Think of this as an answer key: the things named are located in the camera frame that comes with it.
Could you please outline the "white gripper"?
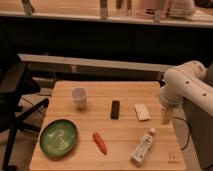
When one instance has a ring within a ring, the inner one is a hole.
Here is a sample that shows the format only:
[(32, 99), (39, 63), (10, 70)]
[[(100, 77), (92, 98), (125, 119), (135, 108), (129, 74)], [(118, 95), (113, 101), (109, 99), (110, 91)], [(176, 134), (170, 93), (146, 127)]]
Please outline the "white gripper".
[(161, 112), (161, 122), (169, 124), (173, 117), (172, 108), (179, 106), (183, 102), (183, 97), (168, 86), (163, 86), (159, 93), (159, 101), (165, 107)]

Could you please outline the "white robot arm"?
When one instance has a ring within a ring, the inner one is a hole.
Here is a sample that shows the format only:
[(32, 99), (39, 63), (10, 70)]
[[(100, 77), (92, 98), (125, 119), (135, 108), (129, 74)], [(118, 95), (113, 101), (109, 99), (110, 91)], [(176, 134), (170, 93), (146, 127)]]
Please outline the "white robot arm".
[(169, 68), (164, 73), (159, 101), (163, 107), (163, 124), (172, 120), (173, 109), (186, 98), (208, 114), (213, 114), (213, 87), (203, 82), (207, 69), (199, 61), (189, 61)]

